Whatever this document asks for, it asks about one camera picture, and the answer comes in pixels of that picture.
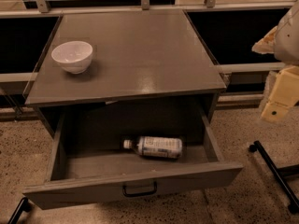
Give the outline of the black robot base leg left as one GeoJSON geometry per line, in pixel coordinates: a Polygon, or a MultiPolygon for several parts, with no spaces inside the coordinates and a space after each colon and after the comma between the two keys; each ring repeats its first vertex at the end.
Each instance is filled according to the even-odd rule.
{"type": "Polygon", "coordinates": [[[29,213],[31,210],[32,205],[29,203],[29,199],[26,197],[21,198],[7,224],[17,224],[19,218],[21,217],[21,214],[23,212],[29,213]]]}

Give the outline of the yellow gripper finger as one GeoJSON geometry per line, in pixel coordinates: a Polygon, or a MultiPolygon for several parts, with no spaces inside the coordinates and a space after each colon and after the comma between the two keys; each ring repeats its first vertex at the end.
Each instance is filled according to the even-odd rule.
{"type": "Polygon", "coordinates": [[[275,82],[266,99],[261,119],[268,122],[282,120],[299,102],[299,67],[287,66],[275,74],[275,82]]]}

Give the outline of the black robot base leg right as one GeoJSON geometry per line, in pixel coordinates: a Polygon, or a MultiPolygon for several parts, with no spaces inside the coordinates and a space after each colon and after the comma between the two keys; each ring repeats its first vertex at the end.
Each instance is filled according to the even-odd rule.
{"type": "Polygon", "coordinates": [[[266,150],[264,149],[262,143],[260,141],[254,141],[252,144],[249,145],[249,152],[259,152],[262,156],[263,160],[267,164],[268,168],[270,169],[271,173],[273,174],[274,178],[282,188],[283,192],[287,196],[290,201],[288,205],[288,210],[292,214],[299,213],[299,199],[293,192],[292,188],[289,186],[287,179],[291,177],[299,176],[299,165],[291,165],[278,168],[266,150]]]}

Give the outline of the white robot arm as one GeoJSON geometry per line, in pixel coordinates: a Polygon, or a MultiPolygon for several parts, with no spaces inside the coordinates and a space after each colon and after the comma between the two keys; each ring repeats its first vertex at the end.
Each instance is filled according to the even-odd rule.
{"type": "Polygon", "coordinates": [[[275,82],[263,99],[265,105],[261,113],[264,121],[278,122],[299,102],[299,0],[251,50],[260,54],[273,54],[277,60],[286,64],[272,75],[275,82]]]}

